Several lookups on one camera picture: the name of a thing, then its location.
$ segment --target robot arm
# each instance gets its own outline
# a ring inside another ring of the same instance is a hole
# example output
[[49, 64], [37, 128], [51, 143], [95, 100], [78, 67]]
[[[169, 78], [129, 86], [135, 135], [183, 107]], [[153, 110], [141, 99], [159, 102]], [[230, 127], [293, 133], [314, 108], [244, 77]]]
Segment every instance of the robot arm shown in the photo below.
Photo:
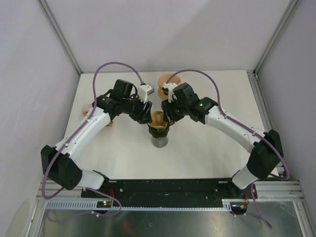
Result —
[[[240, 143], [250, 153], [247, 165], [232, 177], [232, 183], [239, 189], [245, 189], [257, 179], [267, 178], [279, 163], [279, 159], [274, 151], [264, 141], [255, 136], [255, 133], [257, 133], [264, 137], [283, 156], [280, 137], [276, 131], [270, 130], [266, 133], [248, 126], [225, 110], [226, 115], [224, 116], [217, 102], [208, 97], [199, 99], [192, 87], [187, 83], [181, 85], [173, 83], [164, 84], [163, 89], [168, 94], [168, 100], [162, 102], [165, 112], [164, 121], [178, 121], [188, 115], [194, 121], [200, 121], [203, 124], [224, 132]], [[247, 129], [227, 119], [227, 116], [251, 128], [254, 133], [250, 133]]]
[[[146, 84], [140, 85], [138, 95], [131, 98], [132, 87], [133, 84], [127, 81], [117, 80], [112, 90], [97, 98], [97, 107], [91, 118], [89, 117], [93, 108], [68, 137], [58, 142], [53, 148], [46, 145], [41, 151], [43, 173], [46, 172], [57, 151], [65, 144], [66, 147], [53, 164], [48, 177], [67, 190], [76, 186], [99, 189], [104, 180], [108, 178], [96, 171], [80, 169], [77, 163], [82, 151], [93, 137], [115, 116], [128, 114], [139, 124], [151, 122], [152, 103], [148, 101], [148, 95], [153, 93], [153, 87]], [[85, 122], [87, 122], [86, 125], [79, 132], [76, 132]], [[73, 138], [67, 144], [66, 141], [71, 136]]]

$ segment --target white table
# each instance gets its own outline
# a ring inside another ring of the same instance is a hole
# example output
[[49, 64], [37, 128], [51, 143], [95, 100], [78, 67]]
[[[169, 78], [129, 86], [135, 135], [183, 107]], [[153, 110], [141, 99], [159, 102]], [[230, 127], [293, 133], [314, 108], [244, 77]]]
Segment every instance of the white table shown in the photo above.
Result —
[[[216, 81], [222, 106], [247, 124], [263, 129], [259, 111], [246, 71], [205, 71]], [[157, 80], [172, 72], [140, 73], [146, 83], [155, 87], [150, 95], [152, 111], [161, 111]], [[178, 75], [192, 86], [199, 98], [217, 100], [211, 81], [198, 73]], [[71, 110], [66, 135], [83, 119], [82, 108], [93, 102], [93, 74], [82, 74]], [[103, 73], [96, 80], [97, 95], [113, 88], [117, 79], [139, 85], [134, 73]], [[128, 115], [114, 119], [112, 127], [103, 128], [86, 147], [79, 166], [94, 169], [110, 179], [171, 179], [231, 177], [245, 166], [249, 154], [222, 132], [184, 118], [170, 127], [169, 143], [164, 148], [151, 144], [147, 125], [139, 125]]]

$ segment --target glossy gray floor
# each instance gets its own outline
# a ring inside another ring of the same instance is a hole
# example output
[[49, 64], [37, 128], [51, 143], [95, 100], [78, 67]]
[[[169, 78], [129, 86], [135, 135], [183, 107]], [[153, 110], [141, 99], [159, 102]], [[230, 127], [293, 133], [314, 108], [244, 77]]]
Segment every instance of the glossy gray floor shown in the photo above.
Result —
[[[302, 237], [291, 202], [263, 202], [260, 208], [272, 224], [228, 212], [122, 211], [113, 217], [85, 214], [64, 223], [44, 219], [40, 237]], [[52, 219], [65, 219], [81, 211], [53, 210]], [[257, 213], [253, 203], [249, 213]]]

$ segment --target white wall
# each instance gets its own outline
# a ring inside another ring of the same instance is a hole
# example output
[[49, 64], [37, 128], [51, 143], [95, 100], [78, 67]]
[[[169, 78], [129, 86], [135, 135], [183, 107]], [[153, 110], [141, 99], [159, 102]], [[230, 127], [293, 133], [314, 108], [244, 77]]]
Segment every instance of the white wall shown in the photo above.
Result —
[[79, 77], [35, 0], [1, 1], [0, 22], [0, 236], [18, 237]]
[[316, 221], [316, 1], [303, 0], [259, 74], [292, 177]]
[[254, 69], [289, 2], [47, 0], [84, 72]]

